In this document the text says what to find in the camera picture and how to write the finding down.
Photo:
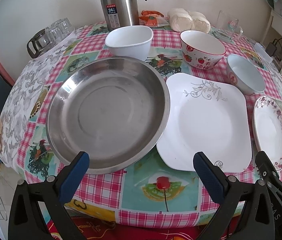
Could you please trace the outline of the floral rimmed round plate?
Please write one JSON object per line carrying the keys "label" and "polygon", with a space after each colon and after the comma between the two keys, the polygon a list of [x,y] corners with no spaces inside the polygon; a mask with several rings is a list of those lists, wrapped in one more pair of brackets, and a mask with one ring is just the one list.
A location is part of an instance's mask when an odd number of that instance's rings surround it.
{"label": "floral rimmed round plate", "polygon": [[266,95],[260,96],[254,105],[253,135],[257,150],[267,154],[276,171],[282,170],[282,110]]}

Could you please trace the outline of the small white blue bowl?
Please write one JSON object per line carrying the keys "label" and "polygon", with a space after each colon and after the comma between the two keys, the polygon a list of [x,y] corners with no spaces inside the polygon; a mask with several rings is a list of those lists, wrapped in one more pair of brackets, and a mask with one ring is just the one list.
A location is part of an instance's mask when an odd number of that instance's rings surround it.
{"label": "small white blue bowl", "polygon": [[226,59],[226,73],[231,85],[244,95],[262,94],[265,82],[258,69],[246,58],[230,54]]}

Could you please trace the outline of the large stainless steel basin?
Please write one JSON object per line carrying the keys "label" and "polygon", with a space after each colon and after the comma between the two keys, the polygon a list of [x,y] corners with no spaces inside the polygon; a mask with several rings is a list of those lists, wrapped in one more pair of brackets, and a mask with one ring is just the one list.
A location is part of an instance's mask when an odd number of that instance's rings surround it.
{"label": "large stainless steel basin", "polygon": [[122,170],[148,154],[162,136],[170,95],[149,64],[111,57],[86,64],[53,96],[46,135],[57,158],[68,165],[89,155],[89,174]]}

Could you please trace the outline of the strawberry pattern red-rimmed bowl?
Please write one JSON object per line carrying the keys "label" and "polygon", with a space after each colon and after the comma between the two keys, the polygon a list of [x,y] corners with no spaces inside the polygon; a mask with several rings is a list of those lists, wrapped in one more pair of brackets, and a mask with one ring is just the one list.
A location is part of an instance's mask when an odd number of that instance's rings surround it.
{"label": "strawberry pattern red-rimmed bowl", "polygon": [[226,48],[217,38],[197,30],[180,33],[182,56],[200,70],[210,70],[225,56]]}

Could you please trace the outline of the white square bowl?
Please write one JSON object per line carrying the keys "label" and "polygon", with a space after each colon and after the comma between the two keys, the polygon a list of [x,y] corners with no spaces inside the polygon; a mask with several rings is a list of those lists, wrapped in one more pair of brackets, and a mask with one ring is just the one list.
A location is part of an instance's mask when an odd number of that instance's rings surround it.
{"label": "white square bowl", "polygon": [[114,56],[132,57],[145,61],[148,57],[153,31],[144,25],[133,25],[112,30],[105,45]]}

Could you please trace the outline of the white square plate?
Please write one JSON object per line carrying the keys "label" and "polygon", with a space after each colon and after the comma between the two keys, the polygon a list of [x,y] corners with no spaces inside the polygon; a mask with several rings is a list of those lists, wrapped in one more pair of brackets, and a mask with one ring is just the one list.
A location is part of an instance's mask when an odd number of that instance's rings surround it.
{"label": "white square plate", "polygon": [[223,172],[243,172],[251,162],[252,147],[241,91],[185,73],[168,77],[166,85],[170,114],[156,145],[165,164],[193,171],[194,154],[203,152]]}

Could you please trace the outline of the grey floral white cloth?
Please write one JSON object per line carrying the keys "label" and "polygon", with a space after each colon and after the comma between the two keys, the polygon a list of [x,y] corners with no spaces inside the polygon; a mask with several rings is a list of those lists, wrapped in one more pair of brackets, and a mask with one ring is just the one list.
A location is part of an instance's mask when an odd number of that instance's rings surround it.
{"label": "grey floral white cloth", "polygon": [[64,51],[75,41],[79,31],[75,29],[39,59],[29,61],[12,87],[0,114],[2,121],[0,160],[5,166],[16,169],[18,148],[34,103]]}

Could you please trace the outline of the black power adapter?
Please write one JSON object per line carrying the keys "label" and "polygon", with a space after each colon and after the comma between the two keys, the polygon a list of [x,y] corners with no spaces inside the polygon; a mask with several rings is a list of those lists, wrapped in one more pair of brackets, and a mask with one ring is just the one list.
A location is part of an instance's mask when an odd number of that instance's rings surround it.
{"label": "black power adapter", "polygon": [[272,57],[275,53],[276,53],[277,47],[276,44],[274,44],[274,42],[270,42],[268,44],[268,46],[266,47],[265,52]]}

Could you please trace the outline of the clear plastic box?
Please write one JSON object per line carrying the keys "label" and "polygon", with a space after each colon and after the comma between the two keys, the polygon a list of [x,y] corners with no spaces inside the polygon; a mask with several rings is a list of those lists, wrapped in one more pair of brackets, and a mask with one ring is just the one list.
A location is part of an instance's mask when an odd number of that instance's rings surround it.
{"label": "clear plastic box", "polygon": [[256,42],[253,46],[255,52],[267,63],[272,63],[273,58],[268,55],[265,51],[265,48],[258,42]]}

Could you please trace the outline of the glass ashtray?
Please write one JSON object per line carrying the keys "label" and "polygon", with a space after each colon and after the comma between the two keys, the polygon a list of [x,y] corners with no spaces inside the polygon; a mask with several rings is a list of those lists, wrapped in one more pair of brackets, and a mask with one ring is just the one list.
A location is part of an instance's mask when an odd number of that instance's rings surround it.
{"label": "glass ashtray", "polygon": [[224,30],[220,30],[220,29],[215,29],[212,31],[212,34],[214,35],[214,37],[216,37],[217,39],[227,42],[227,43],[232,43],[233,39],[231,37],[231,35],[224,31]]}

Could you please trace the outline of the clear glass mug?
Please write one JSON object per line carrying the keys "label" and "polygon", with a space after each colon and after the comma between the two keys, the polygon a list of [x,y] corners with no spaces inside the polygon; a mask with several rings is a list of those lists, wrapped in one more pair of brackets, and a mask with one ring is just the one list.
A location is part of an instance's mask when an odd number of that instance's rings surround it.
{"label": "clear glass mug", "polygon": [[218,14],[216,29],[228,32],[233,40],[237,40],[243,35],[243,29],[238,23],[237,18],[221,10]]}

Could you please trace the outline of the bag of steamed buns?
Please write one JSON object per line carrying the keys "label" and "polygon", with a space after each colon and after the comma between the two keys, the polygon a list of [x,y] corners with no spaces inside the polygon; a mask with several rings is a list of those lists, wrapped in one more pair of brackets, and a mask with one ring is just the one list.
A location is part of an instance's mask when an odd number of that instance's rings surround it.
{"label": "bag of steamed buns", "polygon": [[206,16],[197,11],[187,11],[183,8],[172,8],[168,12],[168,20],[173,31],[183,32],[197,30],[209,33],[211,25]]}

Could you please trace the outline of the upturned drinking glass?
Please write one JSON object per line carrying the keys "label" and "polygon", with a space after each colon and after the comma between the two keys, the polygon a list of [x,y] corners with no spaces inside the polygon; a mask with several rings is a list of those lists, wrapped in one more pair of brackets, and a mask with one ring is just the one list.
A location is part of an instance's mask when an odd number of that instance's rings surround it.
{"label": "upturned drinking glass", "polygon": [[47,31],[48,31],[51,39],[55,43],[59,43],[63,40],[63,33],[62,33],[60,27],[58,26],[58,24],[56,22],[54,22],[53,24],[48,26]]}
{"label": "upturned drinking glass", "polygon": [[68,18],[59,19],[56,21],[56,25],[61,29],[64,37],[68,36],[73,30],[73,26],[68,20]]}

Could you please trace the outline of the orange snack packet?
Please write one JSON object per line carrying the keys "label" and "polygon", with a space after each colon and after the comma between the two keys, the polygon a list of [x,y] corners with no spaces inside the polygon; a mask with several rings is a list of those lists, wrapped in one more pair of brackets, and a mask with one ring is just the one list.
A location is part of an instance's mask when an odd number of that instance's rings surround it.
{"label": "orange snack packet", "polygon": [[160,28],[169,25],[164,15],[155,10],[143,10],[139,19],[143,21],[145,26],[150,28]]}

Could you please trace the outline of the stainless steel thermos jug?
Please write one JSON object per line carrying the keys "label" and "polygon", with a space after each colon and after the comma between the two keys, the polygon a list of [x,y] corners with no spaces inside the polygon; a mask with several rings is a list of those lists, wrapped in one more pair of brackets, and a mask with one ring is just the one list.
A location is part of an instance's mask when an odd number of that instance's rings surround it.
{"label": "stainless steel thermos jug", "polygon": [[100,0],[109,31],[139,25],[137,0]]}

